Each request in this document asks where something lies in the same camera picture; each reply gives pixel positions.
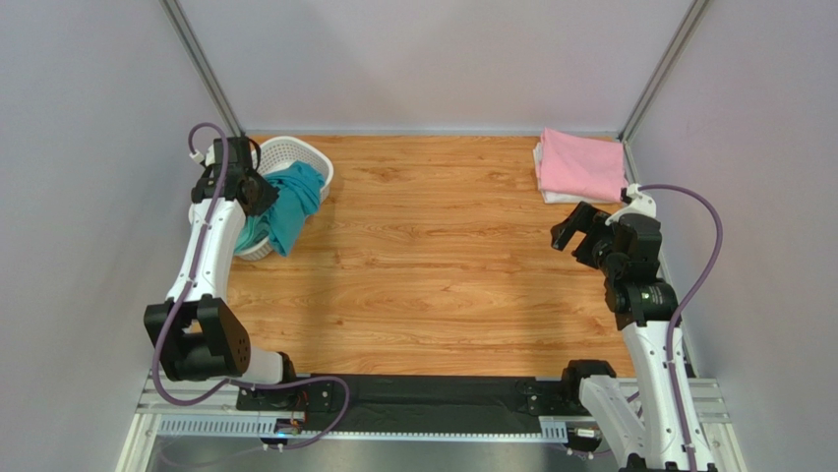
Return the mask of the teal t shirt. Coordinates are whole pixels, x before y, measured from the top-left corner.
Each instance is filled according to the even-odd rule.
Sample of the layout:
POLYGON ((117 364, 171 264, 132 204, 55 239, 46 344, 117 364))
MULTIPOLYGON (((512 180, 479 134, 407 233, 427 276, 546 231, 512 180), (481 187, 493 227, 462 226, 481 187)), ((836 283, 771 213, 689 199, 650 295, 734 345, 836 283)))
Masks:
POLYGON ((278 190, 276 201, 261 215, 248 216, 236 242, 241 253, 268 239, 283 257, 292 251, 306 219, 321 206, 324 176, 308 163, 295 161, 289 167, 265 175, 278 190))

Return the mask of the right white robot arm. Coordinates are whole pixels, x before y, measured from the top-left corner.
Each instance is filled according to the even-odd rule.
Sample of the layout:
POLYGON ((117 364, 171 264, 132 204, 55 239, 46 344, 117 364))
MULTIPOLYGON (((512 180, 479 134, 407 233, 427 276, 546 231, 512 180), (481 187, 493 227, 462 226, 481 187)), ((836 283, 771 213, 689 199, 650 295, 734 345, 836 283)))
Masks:
POLYGON ((602 272, 605 301, 628 349, 639 404, 633 406, 604 361, 572 361, 565 380, 596 420, 622 471, 715 471, 718 466, 689 389, 678 297, 659 275, 659 221, 623 209, 610 214, 580 203, 551 229, 561 251, 602 272))

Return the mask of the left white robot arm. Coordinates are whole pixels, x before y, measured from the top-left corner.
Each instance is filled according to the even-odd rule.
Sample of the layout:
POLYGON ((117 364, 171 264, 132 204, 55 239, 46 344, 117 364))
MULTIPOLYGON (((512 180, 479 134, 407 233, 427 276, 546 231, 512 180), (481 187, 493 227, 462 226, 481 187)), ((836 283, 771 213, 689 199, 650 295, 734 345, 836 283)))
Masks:
POLYGON ((247 216, 268 209, 278 196, 255 167, 253 140, 213 142, 204 172, 191 191, 191 235, 164 302, 149 305, 144 326, 158 367, 173 382, 232 379, 279 384, 288 359, 253 346, 227 304, 235 246, 247 216))

